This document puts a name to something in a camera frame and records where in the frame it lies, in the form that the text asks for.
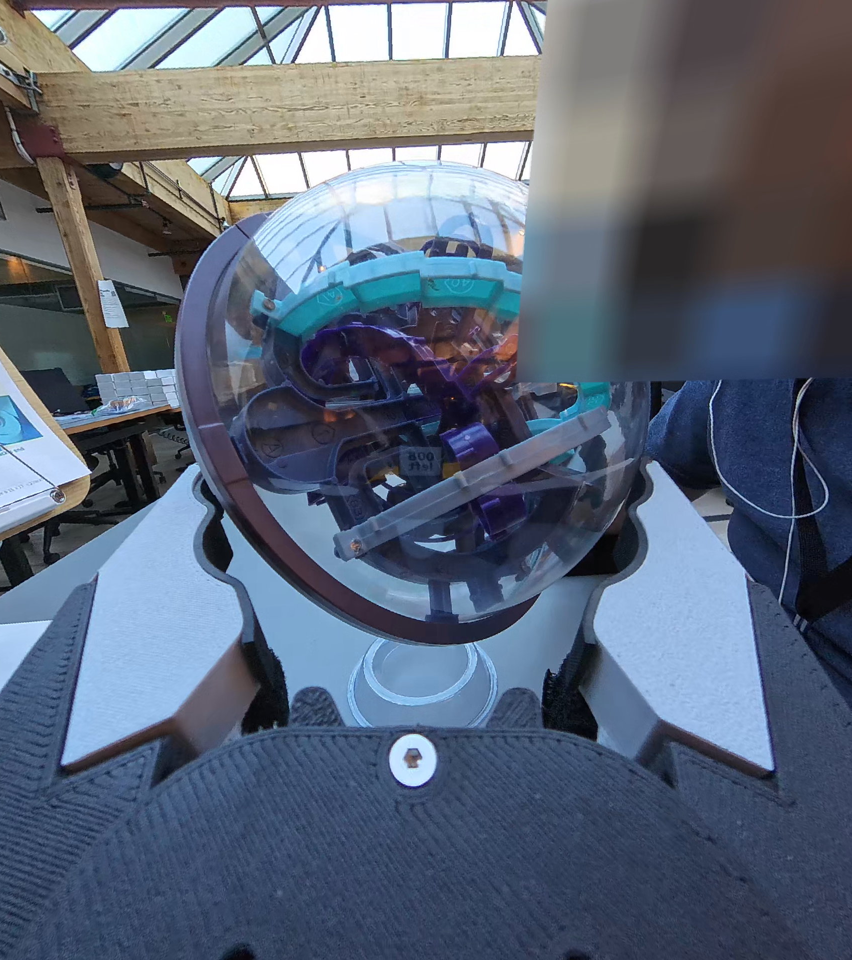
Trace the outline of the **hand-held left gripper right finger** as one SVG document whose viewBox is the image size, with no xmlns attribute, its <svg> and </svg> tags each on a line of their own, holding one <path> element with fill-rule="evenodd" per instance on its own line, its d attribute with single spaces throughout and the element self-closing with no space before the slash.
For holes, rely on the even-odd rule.
<svg viewBox="0 0 852 960">
<path fill-rule="evenodd" d="M 634 561 L 587 610 L 581 692 L 600 745 L 649 763 L 666 740 L 744 773 L 774 770 L 741 565 L 656 463 L 630 509 Z"/>
</svg>

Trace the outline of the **horizontal wooden ceiling beam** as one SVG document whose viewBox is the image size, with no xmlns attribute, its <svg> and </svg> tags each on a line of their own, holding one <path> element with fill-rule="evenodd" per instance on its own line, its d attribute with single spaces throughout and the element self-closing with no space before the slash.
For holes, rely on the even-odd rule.
<svg viewBox="0 0 852 960">
<path fill-rule="evenodd" d="M 41 114 L 82 162 L 532 138 L 541 57 L 40 74 Z"/>
</svg>

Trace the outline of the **metal beam bracket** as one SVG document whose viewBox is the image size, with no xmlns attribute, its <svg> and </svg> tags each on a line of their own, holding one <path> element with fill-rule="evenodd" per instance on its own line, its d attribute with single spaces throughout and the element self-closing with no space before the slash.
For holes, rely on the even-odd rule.
<svg viewBox="0 0 852 960">
<path fill-rule="evenodd" d="M 33 113 L 37 114 L 39 112 L 38 99 L 43 96 L 43 91 L 40 88 L 38 76 L 34 71 L 27 71 L 26 73 L 18 72 L 0 61 L 0 76 L 11 82 L 18 89 L 23 90 Z"/>
</svg>

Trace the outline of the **clear maze ball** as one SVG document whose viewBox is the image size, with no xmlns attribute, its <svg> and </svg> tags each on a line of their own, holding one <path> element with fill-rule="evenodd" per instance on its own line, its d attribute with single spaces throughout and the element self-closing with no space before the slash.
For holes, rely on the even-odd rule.
<svg viewBox="0 0 852 960">
<path fill-rule="evenodd" d="M 528 187 L 389 163 L 230 227 L 179 314 L 203 474 L 260 554 L 390 639 L 481 641 L 606 532 L 648 386 L 518 373 Z"/>
</svg>

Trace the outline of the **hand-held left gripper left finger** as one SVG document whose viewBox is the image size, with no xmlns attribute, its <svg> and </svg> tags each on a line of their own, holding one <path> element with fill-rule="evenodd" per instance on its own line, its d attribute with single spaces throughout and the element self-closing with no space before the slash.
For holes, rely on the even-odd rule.
<svg viewBox="0 0 852 960">
<path fill-rule="evenodd" d="M 225 741 L 260 683 L 242 642 L 257 620 L 209 559 L 216 502 L 187 469 L 99 570 L 61 756 L 70 772 L 171 736 L 193 754 Z"/>
</svg>

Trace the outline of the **wooden desk with black legs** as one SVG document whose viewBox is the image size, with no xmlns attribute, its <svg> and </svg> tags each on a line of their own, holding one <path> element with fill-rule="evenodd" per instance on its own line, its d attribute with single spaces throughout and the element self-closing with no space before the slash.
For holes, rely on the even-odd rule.
<svg viewBox="0 0 852 960">
<path fill-rule="evenodd" d="M 111 416 L 93 416 L 80 424 L 65 427 L 65 433 L 84 455 L 96 466 L 97 455 L 103 455 L 110 470 L 97 475 L 80 509 L 67 510 L 56 520 L 60 523 L 102 525 L 117 522 L 159 499 L 152 466 L 147 460 L 144 437 L 148 430 L 158 429 L 160 414 L 170 411 L 168 405 L 150 407 L 141 411 Z M 92 495 L 108 481 L 113 480 L 125 491 L 125 500 L 110 510 L 92 510 Z"/>
</svg>

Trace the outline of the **clear plastic ball stand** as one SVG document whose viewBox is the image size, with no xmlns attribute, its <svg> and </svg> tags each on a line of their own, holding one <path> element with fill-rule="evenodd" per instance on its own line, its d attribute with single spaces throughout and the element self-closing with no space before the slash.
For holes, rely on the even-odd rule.
<svg viewBox="0 0 852 960">
<path fill-rule="evenodd" d="M 380 639 L 347 690 L 360 726 L 477 727 L 492 711 L 497 675 L 477 644 L 413 645 Z"/>
</svg>

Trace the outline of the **stack of white boxes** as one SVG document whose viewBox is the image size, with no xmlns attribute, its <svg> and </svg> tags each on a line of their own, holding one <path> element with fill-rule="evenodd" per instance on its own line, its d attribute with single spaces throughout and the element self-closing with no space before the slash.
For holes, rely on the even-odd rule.
<svg viewBox="0 0 852 960">
<path fill-rule="evenodd" d="M 96 375 L 96 386 L 104 404 L 135 399 L 152 406 L 180 406 L 177 376 L 172 368 L 101 373 Z"/>
</svg>

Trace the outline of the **sloping wooden ceiling beam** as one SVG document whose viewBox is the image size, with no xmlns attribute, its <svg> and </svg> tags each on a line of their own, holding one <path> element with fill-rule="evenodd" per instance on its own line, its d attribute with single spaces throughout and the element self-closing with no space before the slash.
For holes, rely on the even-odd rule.
<svg viewBox="0 0 852 960">
<path fill-rule="evenodd" d="M 48 193 L 34 160 L 72 164 L 94 222 L 162 252 L 201 249 L 229 219 L 229 205 L 182 160 L 145 157 L 122 138 L 159 132 L 134 95 L 144 73 L 93 72 L 24 2 L 0 2 L 0 62 L 34 71 L 43 96 L 33 113 L 23 90 L 0 76 L 0 179 Z"/>
</svg>

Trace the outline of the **wooden support post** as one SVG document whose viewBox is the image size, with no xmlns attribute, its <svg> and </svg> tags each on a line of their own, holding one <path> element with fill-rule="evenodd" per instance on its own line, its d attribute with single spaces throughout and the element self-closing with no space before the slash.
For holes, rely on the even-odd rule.
<svg viewBox="0 0 852 960">
<path fill-rule="evenodd" d="M 120 330 L 106 324 L 98 287 L 104 275 L 75 170 L 59 157 L 38 157 L 36 165 L 69 259 L 99 364 L 106 374 L 128 373 L 130 366 Z"/>
</svg>

